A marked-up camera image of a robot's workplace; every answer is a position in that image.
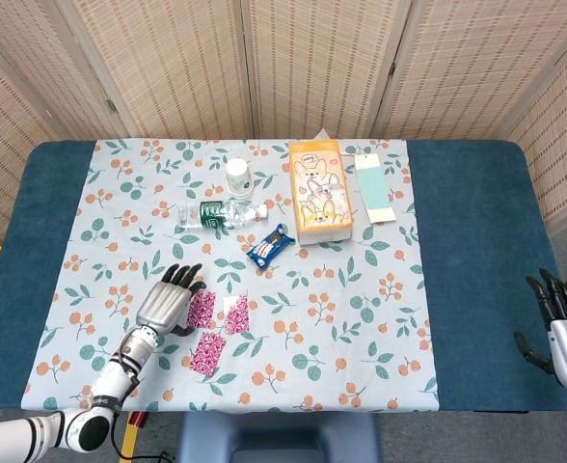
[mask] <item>transparent plastic bottle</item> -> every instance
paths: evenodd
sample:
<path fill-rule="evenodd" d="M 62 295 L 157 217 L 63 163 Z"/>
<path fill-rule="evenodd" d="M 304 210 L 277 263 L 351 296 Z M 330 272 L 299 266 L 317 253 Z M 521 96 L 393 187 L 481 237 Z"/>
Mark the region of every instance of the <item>transparent plastic bottle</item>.
<path fill-rule="evenodd" d="M 184 229 L 240 228 L 266 217 L 266 204 L 235 200 L 182 204 L 176 210 L 176 222 Z"/>

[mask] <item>bottle cap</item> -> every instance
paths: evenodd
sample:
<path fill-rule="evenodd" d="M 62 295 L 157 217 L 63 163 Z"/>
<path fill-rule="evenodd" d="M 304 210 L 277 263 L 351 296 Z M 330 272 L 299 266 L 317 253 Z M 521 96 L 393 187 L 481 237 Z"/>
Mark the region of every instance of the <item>bottle cap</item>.
<path fill-rule="evenodd" d="M 268 207 L 266 204 L 261 204 L 257 209 L 257 217 L 260 219 L 266 219 L 268 217 Z"/>

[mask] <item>white cup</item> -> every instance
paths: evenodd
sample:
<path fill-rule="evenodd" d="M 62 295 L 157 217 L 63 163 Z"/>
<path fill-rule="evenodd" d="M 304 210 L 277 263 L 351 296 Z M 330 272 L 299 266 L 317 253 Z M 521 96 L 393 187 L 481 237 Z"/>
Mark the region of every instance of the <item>white cup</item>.
<path fill-rule="evenodd" d="M 234 198 L 248 198 L 254 191 L 254 179 L 245 159 L 234 157 L 226 164 L 226 186 Z"/>

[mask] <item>tissue box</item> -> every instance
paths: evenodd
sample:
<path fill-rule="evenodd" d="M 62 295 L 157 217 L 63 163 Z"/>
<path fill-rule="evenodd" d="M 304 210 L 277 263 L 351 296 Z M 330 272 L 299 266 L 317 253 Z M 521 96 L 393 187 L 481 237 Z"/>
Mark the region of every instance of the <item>tissue box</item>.
<path fill-rule="evenodd" d="M 354 220 L 338 141 L 290 142 L 290 176 L 299 244 L 349 239 Z"/>

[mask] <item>green bottle label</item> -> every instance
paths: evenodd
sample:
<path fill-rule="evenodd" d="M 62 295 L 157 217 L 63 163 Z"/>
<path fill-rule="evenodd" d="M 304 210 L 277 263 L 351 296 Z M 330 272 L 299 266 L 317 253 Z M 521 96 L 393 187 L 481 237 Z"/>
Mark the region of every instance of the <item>green bottle label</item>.
<path fill-rule="evenodd" d="M 221 229 L 224 227 L 222 201 L 205 201 L 200 203 L 200 222 L 206 229 Z"/>

